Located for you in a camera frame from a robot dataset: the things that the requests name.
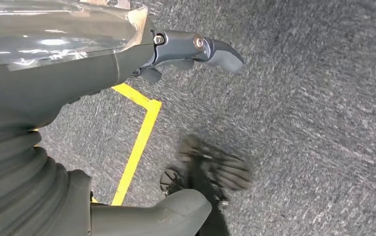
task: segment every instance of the yellow tape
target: yellow tape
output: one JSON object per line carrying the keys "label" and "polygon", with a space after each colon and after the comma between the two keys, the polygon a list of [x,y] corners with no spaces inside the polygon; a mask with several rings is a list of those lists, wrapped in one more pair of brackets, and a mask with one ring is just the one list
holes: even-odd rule
{"label": "yellow tape", "polygon": [[114,86],[112,89],[146,109],[145,119],[143,120],[139,134],[137,135],[136,142],[131,150],[123,176],[120,179],[119,186],[116,190],[116,194],[114,195],[113,203],[111,204],[112,206],[121,206],[128,187],[130,186],[131,180],[133,179],[134,173],[136,172],[137,165],[139,164],[150,133],[152,132],[153,126],[156,122],[156,118],[159,114],[162,103],[156,100],[148,99],[139,93],[139,91],[126,84]]}
{"label": "yellow tape", "polygon": [[134,88],[130,87],[129,85],[120,84],[120,85],[112,87],[112,89],[121,93],[126,98],[132,100],[137,105],[144,107],[146,110],[148,109],[147,107],[149,105],[150,99],[143,96],[141,93],[139,93],[139,91],[135,90]]}
{"label": "yellow tape", "polygon": [[114,196],[113,203],[111,204],[113,206],[121,206],[124,201],[125,194],[127,193],[128,187],[133,179],[137,164],[139,163],[140,157],[145,149],[146,143],[155,124],[156,117],[159,114],[161,105],[162,103],[159,101],[150,100],[145,107],[147,110],[145,120],[142,123],[139,134],[137,135],[133,150],[131,151],[123,176],[120,180],[119,187],[117,188],[116,195]]}

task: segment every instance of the hex bolt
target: hex bolt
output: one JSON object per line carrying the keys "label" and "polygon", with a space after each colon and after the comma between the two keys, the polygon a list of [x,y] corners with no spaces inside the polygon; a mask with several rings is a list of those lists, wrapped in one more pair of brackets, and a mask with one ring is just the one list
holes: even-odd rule
{"label": "hex bolt", "polygon": [[163,44],[165,42],[165,38],[162,35],[158,34],[155,37],[153,37],[153,42],[156,45],[160,45],[160,44]]}
{"label": "hex bolt", "polygon": [[200,35],[194,36],[194,47],[199,51],[203,51],[204,50],[204,38],[201,37]]}

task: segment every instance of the grey carpet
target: grey carpet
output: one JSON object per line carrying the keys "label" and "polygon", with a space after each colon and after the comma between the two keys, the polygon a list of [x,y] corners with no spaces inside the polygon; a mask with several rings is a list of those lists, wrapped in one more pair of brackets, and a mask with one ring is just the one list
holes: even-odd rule
{"label": "grey carpet", "polygon": [[[161,171],[196,134],[254,170],[251,190],[229,193],[232,235],[376,235],[376,0],[132,2],[142,4],[158,28],[231,42],[246,64],[129,82],[163,106],[126,205],[162,199]],[[143,116],[107,90],[66,106],[41,145],[93,175],[108,202]]]}

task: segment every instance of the vacuum wheel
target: vacuum wheel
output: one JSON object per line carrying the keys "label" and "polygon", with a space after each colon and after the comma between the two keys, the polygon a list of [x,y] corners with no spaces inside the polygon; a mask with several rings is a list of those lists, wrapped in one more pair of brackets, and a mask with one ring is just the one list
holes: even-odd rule
{"label": "vacuum wheel", "polygon": [[223,188],[244,190],[251,185],[252,174],[245,161],[195,136],[188,136],[181,142],[179,157],[182,162],[189,162],[194,157],[204,158],[210,163],[208,172]]}
{"label": "vacuum wheel", "polygon": [[184,189],[184,178],[175,167],[167,168],[160,177],[160,189],[169,196],[179,190]]}

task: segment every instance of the small caster wheel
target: small caster wheel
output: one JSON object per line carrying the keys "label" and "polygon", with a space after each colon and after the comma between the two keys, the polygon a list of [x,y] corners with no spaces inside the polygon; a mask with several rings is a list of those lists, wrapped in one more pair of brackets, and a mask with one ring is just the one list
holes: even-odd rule
{"label": "small caster wheel", "polygon": [[160,189],[165,196],[184,189],[184,179],[176,168],[168,168],[163,172],[160,177]]}

